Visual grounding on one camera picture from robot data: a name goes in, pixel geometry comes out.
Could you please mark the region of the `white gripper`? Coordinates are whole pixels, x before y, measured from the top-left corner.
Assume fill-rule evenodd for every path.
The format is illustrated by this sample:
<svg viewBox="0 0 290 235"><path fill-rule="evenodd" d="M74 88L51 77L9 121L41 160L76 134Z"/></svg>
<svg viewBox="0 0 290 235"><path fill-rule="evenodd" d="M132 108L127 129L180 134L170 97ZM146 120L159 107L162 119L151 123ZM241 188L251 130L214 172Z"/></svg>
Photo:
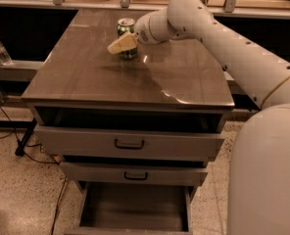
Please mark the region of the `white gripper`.
<svg viewBox="0 0 290 235"><path fill-rule="evenodd" d="M108 51L117 54L134 49L138 46L138 40L142 44L158 44L169 40L167 10L151 12L139 18L135 24L135 33L124 33L108 46Z"/></svg>

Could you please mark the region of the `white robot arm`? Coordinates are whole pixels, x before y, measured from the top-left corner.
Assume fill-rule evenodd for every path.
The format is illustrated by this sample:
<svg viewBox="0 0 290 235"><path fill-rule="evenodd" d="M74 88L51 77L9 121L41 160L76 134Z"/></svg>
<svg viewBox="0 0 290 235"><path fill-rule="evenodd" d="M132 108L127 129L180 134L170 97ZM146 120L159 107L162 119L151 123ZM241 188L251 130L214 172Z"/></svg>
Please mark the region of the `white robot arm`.
<svg viewBox="0 0 290 235"><path fill-rule="evenodd" d="M232 148L227 235L290 235L290 64L219 23L201 0L170 0L108 50L185 38L200 41L260 109Z"/></svg>

